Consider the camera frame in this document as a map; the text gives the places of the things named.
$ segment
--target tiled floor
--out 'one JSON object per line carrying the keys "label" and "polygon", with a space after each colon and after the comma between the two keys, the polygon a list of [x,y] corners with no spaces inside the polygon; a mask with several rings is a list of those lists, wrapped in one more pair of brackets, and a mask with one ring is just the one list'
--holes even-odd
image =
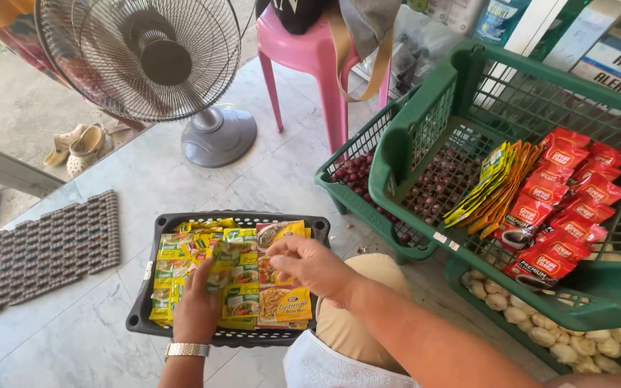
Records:
{"label": "tiled floor", "polygon": [[[250,209],[327,217],[332,250],[355,255],[358,246],[390,253],[354,216],[340,216],[313,173],[329,154],[315,82],[276,67],[285,131],[277,134],[257,60],[238,73],[223,102],[250,110],[259,127],[241,161],[208,170],[181,154],[178,124],[160,124],[84,172],[13,221],[39,217],[108,189],[119,194],[121,266],[0,313],[0,387],[153,387],[165,338],[126,331],[125,317],[151,254],[152,225],[162,213]],[[350,79],[350,87],[362,84]],[[351,132],[377,111],[377,98],[350,106]],[[451,291],[444,258],[403,267],[416,301],[490,342],[541,380],[547,366]],[[215,348],[207,359],[209,387],[282,387],[286,348]]]}

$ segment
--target fan base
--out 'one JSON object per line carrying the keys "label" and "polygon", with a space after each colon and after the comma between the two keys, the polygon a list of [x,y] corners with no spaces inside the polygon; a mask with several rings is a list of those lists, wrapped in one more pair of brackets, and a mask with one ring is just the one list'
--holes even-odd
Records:
{"label": "fan base", "polygon": [[[186,124],[181,134],[181,149],[185,156],[198,166],[219,168],[241,159],[255,143],[257,125],[246,110],[227,107],[210,108]],[[219,128],[204,125],[216,117]]]}

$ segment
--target woven rubber mat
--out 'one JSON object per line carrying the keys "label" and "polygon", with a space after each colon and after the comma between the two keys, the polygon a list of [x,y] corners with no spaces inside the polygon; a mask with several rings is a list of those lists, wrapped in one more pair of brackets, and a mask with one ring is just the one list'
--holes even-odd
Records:
{"label": "woven rubber mat", "polygon": [[119,263],[114,190],[0,231],[0,310]]}

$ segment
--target green crate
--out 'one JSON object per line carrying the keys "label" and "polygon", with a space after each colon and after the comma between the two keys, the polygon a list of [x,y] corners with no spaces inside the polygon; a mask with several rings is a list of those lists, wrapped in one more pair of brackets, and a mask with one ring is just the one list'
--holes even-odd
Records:
{"label": "green crate", "polygon": [[[371,166],[369,193],[381,207],[561,326],[577,331],[621,327],[621,262],[584,260],[556,287],[556,296],[535,294],[495,267],[513,256],[493,249],[492,239],[481,241],[463,228],[444,228],[441,217],[429,225],[426,216],[409,210],[413,203],[406,199],[443,146],[468,153],[472,162],[503,141],[536,143],[563,126],[621,148],[621,115],[606,109],[621,111],[620,93],[503,49],[466,42],[385,130]],[[621,176],[616,183],[621,186]],[[468,190],[464,186],[455,189],[463,195]],[[446,200],[437,202],[444,205]],[[601,251],[600,256],[621,255],[621,200],[613,207],[616,215],[602,225],[615,251]],[[487,257],[496,261],[481,259]]]}
{"label": "green crate", "polygon": [[[327,190],[340,214],[346,214],[347,209],[349,209],[358,216],[358,218],[366,222],[373,228],[376,234],[382,237],[397,251],[395,260],[400,264],[408,260],[425,260],[433,254],[437,246],[403,222],[393,224],[345,184],[332,183],[330,181],[330,176],[344,165],[344,160],[346,158],[351,159],[362,154],[374,152],[375,146],[387,127],[387,124],[403,107],[409,105],[410,98],[417,91],[418,87],[414,88],[400,99],[388,102],[366,126],[351,137],[349,141],[332,155],[315,173],[315,184]],[[400,242],[400,236],[403,234],[411,235],[411,242],[407,245]]]}
{"label": "green crate", "polygon": [[[512,338],[517,340],[523,347],[528,349],[531,353],[533,353],[536,357],[538,357],[542,362],[545,362],[549,367],[551,367],[558,374],[570,374],[572,370],[569,366],[564,364],[560,364],[548,349],[543,348],[539,344],[532,341],[528,334],[523,332],[517,325],[507,322],[505,316],[495,310],[492,310],[485,304],[484,301],[477,299],[475,296],[471,295],[468,289],[461,285],[460,279],[461,276],[464,275],[470,266],[461,260],[451,259],[448,260],[444,265],[445,278],[449,283],[449,287],[454,290],[459,296],[464,298],[467,302],[472,304],[478,311],[483,313],[483,315],[487,316],[491,321],[493,321],[500,329],[506,331]],[[621,357],[616,359],[617,363],[621,365]]]}

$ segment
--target wristwatch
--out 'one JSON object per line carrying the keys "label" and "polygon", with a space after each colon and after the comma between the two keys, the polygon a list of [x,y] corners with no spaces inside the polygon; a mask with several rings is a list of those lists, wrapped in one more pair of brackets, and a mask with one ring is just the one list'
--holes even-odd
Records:
{"label": "wristwatch", "polygon": [[210,345],[202,344],[184,344],[180,342],[172,342],[167,345],[167,351],[164,352],[164,361],[171,356],[210,356]]}

